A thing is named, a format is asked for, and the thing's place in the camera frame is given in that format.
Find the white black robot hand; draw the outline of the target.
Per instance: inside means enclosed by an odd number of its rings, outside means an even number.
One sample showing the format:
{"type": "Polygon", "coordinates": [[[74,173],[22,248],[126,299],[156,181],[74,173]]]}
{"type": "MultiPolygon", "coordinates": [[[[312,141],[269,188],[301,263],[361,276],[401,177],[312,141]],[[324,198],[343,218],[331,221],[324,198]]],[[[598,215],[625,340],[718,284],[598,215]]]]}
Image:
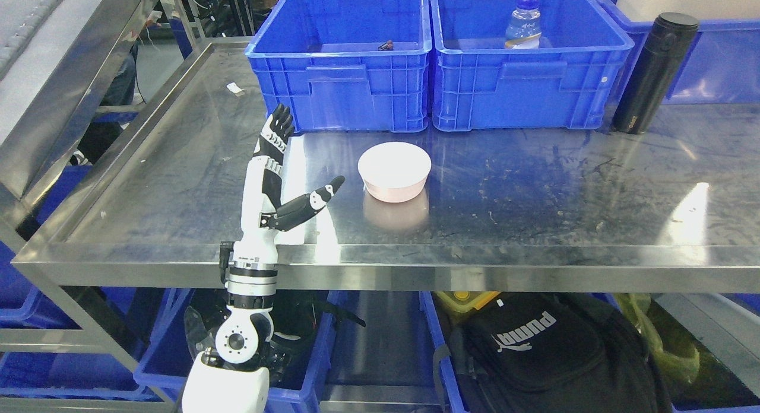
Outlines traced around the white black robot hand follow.
{"type": "Polygon", "coordinates": [[[246,167],[240,227],[233,263],[242,269],[271,269],[277,263],[277,232],[290,231],[318,215],[345,182],[335,177],[322,188],[283,202],[282,172],[290,137],[295,132],[289,107],[278,104],[264,122],[246,167]]]}

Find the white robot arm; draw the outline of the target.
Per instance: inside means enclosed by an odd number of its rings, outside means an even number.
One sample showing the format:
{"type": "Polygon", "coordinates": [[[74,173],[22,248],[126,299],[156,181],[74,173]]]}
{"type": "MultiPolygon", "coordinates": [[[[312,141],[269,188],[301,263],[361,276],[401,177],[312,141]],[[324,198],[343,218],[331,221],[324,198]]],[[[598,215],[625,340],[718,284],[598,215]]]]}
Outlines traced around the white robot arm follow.
{"type": "Polygon", "coordinates": [[[270,312],[277,270],[271,263],[237,256],[236,241],[220,243],[220,278],[229,315],[214,345],[198,354],[179,401],[183,412],[263,412],[268,401],[268,367],[250,363],[274,334],[270,312]]]}

